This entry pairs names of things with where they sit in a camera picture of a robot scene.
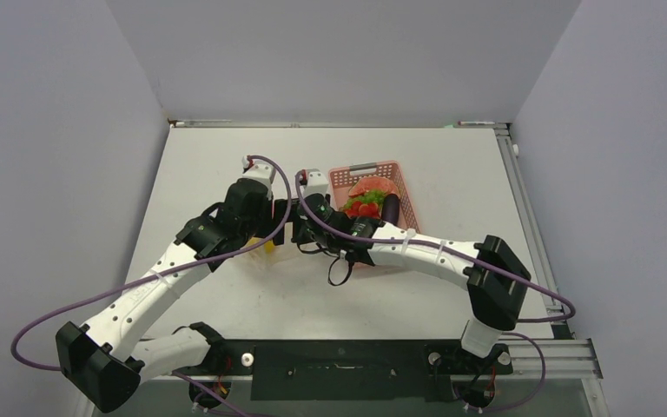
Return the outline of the clear zip top bag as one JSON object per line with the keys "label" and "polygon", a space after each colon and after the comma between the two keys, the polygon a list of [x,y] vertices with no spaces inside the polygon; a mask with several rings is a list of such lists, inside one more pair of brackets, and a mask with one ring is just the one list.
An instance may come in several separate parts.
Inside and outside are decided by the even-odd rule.
{"label": "clear zip top bag", "polygon": [[[298,207],[299,199],[295,195],[292,200],[291,210],[284,228],[281,229],[278,234],[271,240],[276,246],[275,251],[268,255],[265,253],[262,245],[258,248],[255,248],[254,250],[242,254],[239,257],[239,261],[245,268],[253,268],[258,270],[269,269],[278,263],[290,261],[295,258],[295,256],[300,254],[299,249],[297,249],[297,241],[300,234],[300,217],[298,214]],[[256,237],[253,237],[248,242],[246,247],[253,246],[255,243],[260,242],[263,237],[267,236],[269,232],[273,231],[280,223],[286,208],[287,200],[275,200],[270,211],[272,221],[269,222]]]}

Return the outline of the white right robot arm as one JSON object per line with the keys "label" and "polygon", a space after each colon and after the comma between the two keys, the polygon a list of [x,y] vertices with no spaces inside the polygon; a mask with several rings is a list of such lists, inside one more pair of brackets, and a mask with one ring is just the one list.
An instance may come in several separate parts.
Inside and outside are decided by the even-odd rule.
{"label": "white right robot arm", "polygon": [[349,266],[395,267],[448,281],[466,291],[472,318],[456,348],[458,364],[477,372],[502,334],[515,329],[531,277],[509,245],[494,235],[457,242],[390,222],[334,210],[321,194],[298,203],[306,237]]}

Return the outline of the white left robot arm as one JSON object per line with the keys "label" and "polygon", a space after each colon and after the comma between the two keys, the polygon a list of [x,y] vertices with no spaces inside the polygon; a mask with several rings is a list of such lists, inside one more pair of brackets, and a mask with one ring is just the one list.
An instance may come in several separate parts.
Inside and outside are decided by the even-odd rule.
{"label": "white left robot arm", "polygon": [[177,333],[145,340],[147,330],[196,283],[237,256],[261,232],[276,235],[271,176],[246,173],[223,201],[188,220],[155,265],[108,307],[83,324],[71,321],[56,333],[59,370],[94,406],[111,413],[142,383],[195,366],[219,370],[220,336],[197,322]]}

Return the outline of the pink plastic basket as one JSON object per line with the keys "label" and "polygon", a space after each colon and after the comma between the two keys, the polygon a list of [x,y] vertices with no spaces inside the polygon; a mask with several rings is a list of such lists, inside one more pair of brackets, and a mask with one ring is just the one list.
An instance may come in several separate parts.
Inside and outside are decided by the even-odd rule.
{"label": "pink plastic basket", "polygon": [[[348,190],[362,177],[382,176],[393,180],[400,190],[400,219],[399,228],[412,228],[420,232],[418,216],[413,208],[413,202],[406,186],[406,179],[400,165],[396,161],[367,162],[359,165],[334,168],[328,171],[330,196],[332,206],[339,211],[349,198]],[[385,195],[382,192],[370,191],[365,195]]]}

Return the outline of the yellow bell pepper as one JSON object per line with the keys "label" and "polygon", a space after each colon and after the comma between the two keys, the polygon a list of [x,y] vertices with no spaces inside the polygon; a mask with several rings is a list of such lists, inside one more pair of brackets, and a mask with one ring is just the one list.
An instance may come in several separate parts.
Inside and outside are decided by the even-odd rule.
{"label": "yellow bell pepper", "polygon": [[264,248],[265,253],[269,255],[269,254],[272,254],[275,251],[276,246],[274,245],[273,241],[267,241],[263,245],[263,248]]}

